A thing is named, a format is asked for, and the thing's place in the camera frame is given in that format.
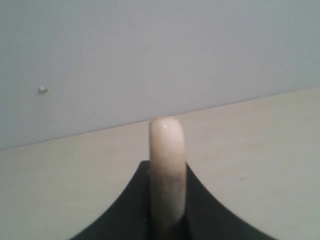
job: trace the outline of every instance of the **white wall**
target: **white wall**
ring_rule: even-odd
[[[320,86],[319,9],[1,0],[0,149]]]

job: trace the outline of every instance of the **beige cylindrical object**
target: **beige cylindrical object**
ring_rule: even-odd
[[[186,150],[183,129],[173,117],[150,122],[150,207],[153,239],[169,239],[186,205]]]

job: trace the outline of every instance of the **light wood surface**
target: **light wood surface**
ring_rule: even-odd
[[[320,88],[177,118],[190,167],[227,208],[279,240],[320,238]],[[0,151],[0,239],[72,237],[148,158],[148,122]]]

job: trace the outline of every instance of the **wooden table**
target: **wooden table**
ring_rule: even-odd
[[[189,165],[227,208],[279,240],[320,239],[320,88],[177,118]],[[0,151],[0,239],[69,239],[148,150],[140,122]]]

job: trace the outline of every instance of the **cream-colored tube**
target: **cream-colored tube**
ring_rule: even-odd
[[[150,197],[153,239],[168,239],[186,205],[186,150],[183,129],[173,117],[150,122]]]

